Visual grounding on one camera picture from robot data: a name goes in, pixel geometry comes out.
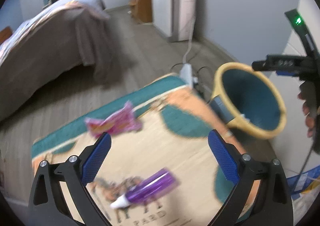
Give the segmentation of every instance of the teal rug border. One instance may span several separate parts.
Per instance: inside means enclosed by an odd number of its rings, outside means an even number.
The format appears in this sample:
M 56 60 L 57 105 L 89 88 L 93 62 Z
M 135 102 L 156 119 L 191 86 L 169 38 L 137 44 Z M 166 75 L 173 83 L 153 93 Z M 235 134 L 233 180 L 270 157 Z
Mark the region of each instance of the teal rug border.
M 165 93 L 171 89 L 177 88 L 179 86 L 185 85 L 185 83 L 177 76 L 167 76 L 161 78 L 152 84 L 143 87 L 142 89 L 127 94 L 121 98 L 114 100 L 113 102 L 106 104 L 92 112 L 89 112 L 67 125 L 57 129 L 53 133 L 50 133 L 46 137 L 34 143 L 31 147 L 31 157 L 34 158 L 39 154 L 54 148 L 57 145 L 62 144 L 63 142 L 75 138 L 80 134 L 83 134 L 87 131 L 87 128 L 84 124 L 84 118 L 90 117 L 95 119 L 105 119 L 110 116 L 112 113 L 123 108 L 124 104 L 127 101 L 131 101 L 133 106 L 136 107 L 147 100 L 156 97 L 159 94 Z

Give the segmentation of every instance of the human hand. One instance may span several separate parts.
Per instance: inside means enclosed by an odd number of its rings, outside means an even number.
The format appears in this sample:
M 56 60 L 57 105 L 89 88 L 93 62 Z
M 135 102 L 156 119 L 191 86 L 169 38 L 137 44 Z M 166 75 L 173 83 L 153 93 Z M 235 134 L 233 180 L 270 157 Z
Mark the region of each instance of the human hand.
M 301 93 L 298 94 L 298 99 L 305 100 Z M 305 101 L 302 105 L 302 112 L 306 116 L 306 126 L 308 127 L 307 137 L 313 136 L 313 129 L 315 127 L 315 120 L 310 116 L 310 109 Z

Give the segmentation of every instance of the white marker cap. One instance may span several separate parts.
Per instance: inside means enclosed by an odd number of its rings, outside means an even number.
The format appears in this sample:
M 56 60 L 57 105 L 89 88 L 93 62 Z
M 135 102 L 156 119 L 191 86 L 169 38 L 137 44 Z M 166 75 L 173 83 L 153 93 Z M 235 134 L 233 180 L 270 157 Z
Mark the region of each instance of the white marker cap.
M 112 209 L 119 209 L 119 208 L 126 208 L 130 206 L 131 203 L 128 201 L 128 199 L 125 197 L 125 195 L 121 195 L 116 201 L 110 204 L 110 207 Z

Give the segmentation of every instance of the purple marker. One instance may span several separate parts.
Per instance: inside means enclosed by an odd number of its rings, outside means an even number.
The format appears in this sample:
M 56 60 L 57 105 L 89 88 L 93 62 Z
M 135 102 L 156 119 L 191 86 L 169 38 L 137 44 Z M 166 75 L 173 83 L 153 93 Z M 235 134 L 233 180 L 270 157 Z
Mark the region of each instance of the purple marker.
M 110 204 L 112 209 L 125 208 L 132 204 L 141 204 L 150 198 L 154 198 L 167 187 L 176 182 L 176 179 L 167 169 L 161 169 L 148 179 L 121 195 Z

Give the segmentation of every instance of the bed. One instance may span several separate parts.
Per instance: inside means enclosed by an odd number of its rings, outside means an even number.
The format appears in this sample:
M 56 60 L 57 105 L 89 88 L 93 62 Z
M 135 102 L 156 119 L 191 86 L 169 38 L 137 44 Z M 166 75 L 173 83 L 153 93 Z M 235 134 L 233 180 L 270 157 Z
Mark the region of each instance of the bed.
M 34 92 L 78 65 L 103 83 L 116 55 L 102 0 L 59 0 L 22 23 L 0 46 L 0 121 Z

